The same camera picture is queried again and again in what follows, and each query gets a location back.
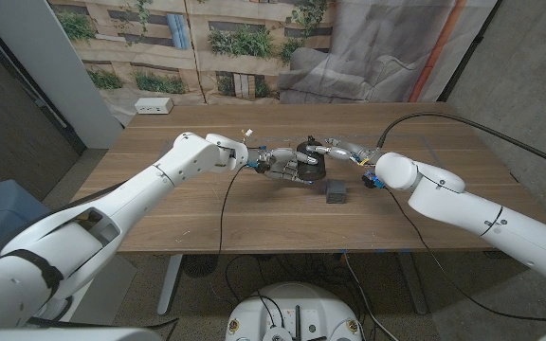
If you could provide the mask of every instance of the backdrop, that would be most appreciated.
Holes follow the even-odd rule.
[[[48,0],[111,114],[433,101],[496,0]]]

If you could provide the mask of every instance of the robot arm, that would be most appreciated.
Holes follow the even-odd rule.
[[[546,277],[546,224],[464,191],[464,181],[450,171],[398,153],[382,154],[337,140],[332,143],[349,147],[352,159],[355,155],[369,156],[367,162],[375,164],[377,178],[367,172],[365,180],[380,180],[390,188],[412,191],[408,204],[417,212],[477,234]],[[364,166],[359,159],[354,161]]]
[[[108,195],[33,224],[0,253],[0,328],[22,326],[50,299],[64,300],[81,289],[175,187],[202,172],[258,162],[277,171],[269,177],[302,182],[292,165],[317,160],[289,149],[248,153],[246,145],[224,136],[184,133],[169,152]]]

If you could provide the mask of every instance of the tabletop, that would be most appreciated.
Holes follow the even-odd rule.
[[[174,107],[168,115],[136,116],[76,194],[76,198],[126,180],[153,164],[185,132],[242,138],[248,146],[296,148],[308,135],[336,137],[373,148],[395,119],[420,111],[455,114],[436,103],[226,105]],[[384,152],[445,168],[466,190],[546,224],[546,212],[509,170],[462,123],[440,117],[404,121],[389,133]],[[424,251],[391,196],[366,188],[363,169],[326,159],[326,179],[347,186],[345,204],[326,204],[325,180],[302,185],[272,180],[244,168],[230,189],[223,221],[223,253]],[[225,193],[235,171],[206,172],[175,188],[140,221],[121,245],[126,253],[217,253]],[[458,227],[421,216],[410,194],[394,191],[433,250],[489,250],[484,240]]]

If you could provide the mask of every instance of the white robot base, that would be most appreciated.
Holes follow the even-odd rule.
[[[358,341],[361,330],[354,312],[338,297],[308,283],[284,282],[264,287],[235,307],[225,340]]]

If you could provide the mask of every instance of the white power strip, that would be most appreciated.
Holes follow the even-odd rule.
[[[168,114],[174,107],[170,98],[139,99],[134,106],[139,114]]]

